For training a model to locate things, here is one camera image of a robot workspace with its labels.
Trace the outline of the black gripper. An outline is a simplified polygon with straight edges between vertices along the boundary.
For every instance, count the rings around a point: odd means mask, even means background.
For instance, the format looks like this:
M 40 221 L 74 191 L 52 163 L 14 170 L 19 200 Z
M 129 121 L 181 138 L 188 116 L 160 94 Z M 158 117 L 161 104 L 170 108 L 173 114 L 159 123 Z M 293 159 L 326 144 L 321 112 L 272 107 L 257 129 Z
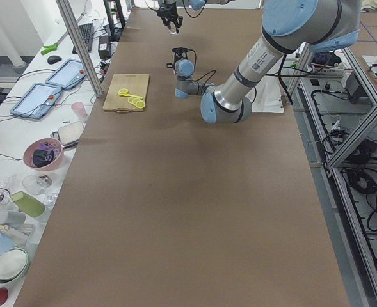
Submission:
M 175 32 L 179 33 L 179 29 L 181 28 L 183 22 L 183 16 L 178 16 L 176 3 L 161 4 L 156 13 L 164 24 L 174 23 Z

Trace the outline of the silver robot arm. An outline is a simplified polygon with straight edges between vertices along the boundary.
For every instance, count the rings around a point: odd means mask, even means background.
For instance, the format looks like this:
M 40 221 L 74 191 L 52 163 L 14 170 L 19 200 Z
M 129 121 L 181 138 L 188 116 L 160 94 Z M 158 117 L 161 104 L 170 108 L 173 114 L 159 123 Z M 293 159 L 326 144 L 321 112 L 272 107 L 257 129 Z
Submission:
M 179 15 L 178 7 L 183 8 L 188 17 L 195 19 L 202 13 L 207 4 L 226 5 L 228 3 L 230 3 L 230 0 L 158 1 L 159 8 L 154 8 L 154 11 L 169 32 L 172 35 L 177 35 L 184 19 L 183 16 Z
M 312 52 L 328 52 L 353 45 L 358 38 L 360 1 L 266 1 L 261 37 L 224 84 L 194 81 L 194 65 L 186 59 L 174 64 L 175 95 L 201 95 L 200 110 L 207 123 L 238 123 L 252 112 L 246 94 L 286 54 L 302 43 Z

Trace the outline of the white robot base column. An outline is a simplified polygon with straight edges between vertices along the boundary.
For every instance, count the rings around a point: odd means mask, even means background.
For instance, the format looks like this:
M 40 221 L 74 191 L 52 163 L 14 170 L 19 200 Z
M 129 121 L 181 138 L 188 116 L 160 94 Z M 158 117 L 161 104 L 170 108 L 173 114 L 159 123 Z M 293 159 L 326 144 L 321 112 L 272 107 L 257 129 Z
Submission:
M 264 77 L 247 94 L 252 103 L 253 113 L 283 113 L 281 89 L 277 78 Z

